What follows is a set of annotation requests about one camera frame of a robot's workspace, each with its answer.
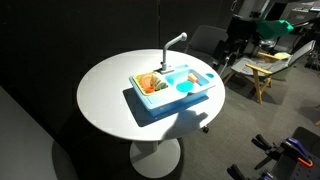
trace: table leg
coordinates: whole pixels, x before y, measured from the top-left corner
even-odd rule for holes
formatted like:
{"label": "table leg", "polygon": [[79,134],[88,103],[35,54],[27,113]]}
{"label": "table leg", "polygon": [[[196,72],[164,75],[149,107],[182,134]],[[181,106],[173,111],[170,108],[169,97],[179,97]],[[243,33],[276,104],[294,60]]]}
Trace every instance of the table leg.
{"label": "table leg", "polygon": [[130,159],[135,170],[148,178],[161,178],[172,172],[180,159],[177,139],[161,142],[134,141],[130,148]]}

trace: gray faucet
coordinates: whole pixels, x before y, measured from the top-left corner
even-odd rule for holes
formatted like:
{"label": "gray faucet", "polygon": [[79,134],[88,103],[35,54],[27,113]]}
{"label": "gray faucet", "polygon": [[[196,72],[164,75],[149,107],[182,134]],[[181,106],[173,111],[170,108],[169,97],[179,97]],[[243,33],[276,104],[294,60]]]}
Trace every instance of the gray faucet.
{"label": "gray faucet", "polygon": [[167,65],[166,62],[166,51],[167,49],[172,46],[173,44],[177,43],[178,41],[185,41],[187,40],[187,34],[186,33],[182,33],[180,36],[172,39],[171,41],[169,41],[163,48],[163,61],[161,62],[162,64],[162,69],[160,70],[161,74],[165,74],[165,73],[169,73],[172,72],[173,69]]}

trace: table pedestal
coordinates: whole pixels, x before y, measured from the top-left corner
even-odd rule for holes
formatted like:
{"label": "table pedestal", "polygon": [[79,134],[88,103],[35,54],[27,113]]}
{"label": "table pedestal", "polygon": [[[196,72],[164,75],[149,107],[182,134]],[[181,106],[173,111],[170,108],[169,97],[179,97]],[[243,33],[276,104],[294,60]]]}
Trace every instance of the table pedestal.
{"label": "table pedestal", "polygon": [[177,139],[161,142],[134,141],[130,148],[133,167],[148,178],[161,178],[168,175],[178,165],[180,154]]}

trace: sink basin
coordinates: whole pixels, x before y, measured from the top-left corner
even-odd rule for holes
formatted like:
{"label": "sink basin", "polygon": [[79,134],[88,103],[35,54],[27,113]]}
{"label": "sink basin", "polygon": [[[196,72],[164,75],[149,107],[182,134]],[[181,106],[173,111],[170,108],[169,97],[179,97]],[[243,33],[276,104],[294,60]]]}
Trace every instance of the sink basin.
{"label": "sink basin", "polygon": [[167,88],[147,94],[139,84],[139,77],[143,75],[130,76],[129,80],[138,97],[152,116],[157,116],[197,100],[205,96],[208,89],[215,86],[213,74],[201,72],[201,70],[185,64],[175,67],[174,71],[168,74],[158,73],[160,79],[168,84]]}

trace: round white table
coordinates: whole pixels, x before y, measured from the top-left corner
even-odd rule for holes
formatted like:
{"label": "round white table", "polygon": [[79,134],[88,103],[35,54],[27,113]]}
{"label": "round white table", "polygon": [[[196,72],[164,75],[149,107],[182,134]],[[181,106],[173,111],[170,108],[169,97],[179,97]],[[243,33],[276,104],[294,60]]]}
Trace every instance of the round white table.
{"label": "round white table", "polygon": [[216,85],[197,102],[152,117],[129,77],[161,68],[162,53],[137,50],[110,57],[86,73],[77,91],[80,111],[91,124],[112,136],[133,140],[132,165],[149,178],[166,176],[175,169],[181,154],[176,138],[210,123],[225,100],[223,82],[210,66],[187,54],[167,51],[169,65],[196,66],[213,74]]}

